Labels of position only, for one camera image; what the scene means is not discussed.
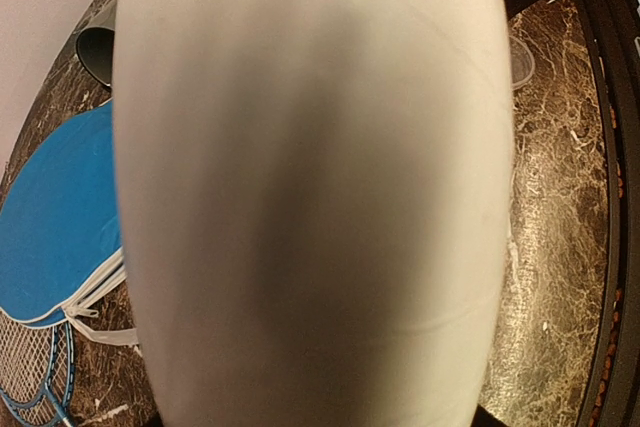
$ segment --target marble floor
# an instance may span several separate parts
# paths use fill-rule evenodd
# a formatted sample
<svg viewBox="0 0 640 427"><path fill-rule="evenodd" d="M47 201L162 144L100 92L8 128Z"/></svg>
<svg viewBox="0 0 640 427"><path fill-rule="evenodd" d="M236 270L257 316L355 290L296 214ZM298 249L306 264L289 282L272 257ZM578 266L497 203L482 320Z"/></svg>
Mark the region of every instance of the marble floor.
<svg viewBox="0 0 640 427"><path fill-rule="evenodd" d="M73 53L78 30L108 0L96 0L43 84L0 184L0 204L40 142L108 94ZM595 345L606 263L606 178L595 87L571 0L543 0L511 23L536 71L515 94L516 158L511 236L500 320L481 404L514 427L574 424ZM126 289L99 306L102 325L131 323ZM100 425L139 427L154 412L142 359L132 349L77 337L71 413ZM12 427L0 406L0 425Z"/></svg>

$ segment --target blue racket frame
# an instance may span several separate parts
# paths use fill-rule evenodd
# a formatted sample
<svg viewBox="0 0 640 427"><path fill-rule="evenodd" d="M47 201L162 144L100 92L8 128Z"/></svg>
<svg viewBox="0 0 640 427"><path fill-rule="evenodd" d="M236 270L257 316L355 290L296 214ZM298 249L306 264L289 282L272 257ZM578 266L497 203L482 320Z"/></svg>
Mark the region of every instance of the blue racket frame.
<svg viewBox="0 0 640 427"><path fill-rule="evenodd" d="M53 392L53 377L55 375L55 363L58 359L58 340L60 338L60 332L63 331L67 338L67 385L62 400L56 398ZM11 415L25 427L33 427L33 424L26 422L20 415L20 410L29 410L35 407L37 404L43 401L44 398L51 402L51 405L56 411L56 415L46 424L39 425L38 427L53 427L56 424L62 422L67 427L73 427L74 424L71 421L69 415L66 413L67 407L71 402L71 396L73 395L73 384L75 380L75 364L74 364L74 347L73 347L73 330L68 322L58 325L53 328L51 335L51 355L49 357L49 365L47 366L47 373L42 386L38 393L34 396L33 400L27 403L20 403L12 400L7 393L0 388L0 397L7 405Z"/></svg>

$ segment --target brown floor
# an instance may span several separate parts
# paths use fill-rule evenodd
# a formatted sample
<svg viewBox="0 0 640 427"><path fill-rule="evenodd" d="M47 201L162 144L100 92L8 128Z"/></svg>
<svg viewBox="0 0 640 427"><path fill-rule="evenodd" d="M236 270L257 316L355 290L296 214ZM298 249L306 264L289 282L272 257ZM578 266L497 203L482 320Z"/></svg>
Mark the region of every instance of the brown floor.
<svg viewBox="0 0 640 427"><path fill-rule="evenodd" d="M108 94L74 56L78 29L108 0L96 0L65 45L16 144L0 204L44 138ZM511 426L570 426L589 369L606 256L606 178L600 118L584 40L570 0L541 1L512 23L537 62L515 95L512 237L502 309L481 403ZM100 306L100 327L131 323L124 288ZM131 348L76 336L71 413L78 424L126 405L103 427L138 427L154 412L143 361ZM0 425L14 422L0 407Z"/></svg>

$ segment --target large white object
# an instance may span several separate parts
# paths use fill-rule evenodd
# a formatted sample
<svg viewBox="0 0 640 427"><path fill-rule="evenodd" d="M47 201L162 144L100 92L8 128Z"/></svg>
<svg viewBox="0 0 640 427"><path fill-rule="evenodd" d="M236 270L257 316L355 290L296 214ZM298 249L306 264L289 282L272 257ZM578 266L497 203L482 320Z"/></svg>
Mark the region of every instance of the large white object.
<svg viewBox="0 0 640 427"><path fill-rule="evenodd" d="M0 0L0 175L42 81L92 0Z"/></svg>
<svg viewBox="0 0 640 427"><path fill-rule="evenodd" d="M129 286L165 423L471 422L512 156L503 0L120 0Z"/></svg>

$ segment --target white wall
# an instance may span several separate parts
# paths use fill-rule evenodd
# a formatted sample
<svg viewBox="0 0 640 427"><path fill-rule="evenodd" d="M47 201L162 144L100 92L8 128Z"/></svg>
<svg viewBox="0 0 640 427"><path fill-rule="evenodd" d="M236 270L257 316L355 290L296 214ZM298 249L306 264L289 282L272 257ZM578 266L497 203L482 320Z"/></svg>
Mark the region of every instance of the white wall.
<svg viewBox="0 0 640 427"><path fill-rule="evenodd" d="M0 176L51 64L92 0L0 0Z"/></svg>

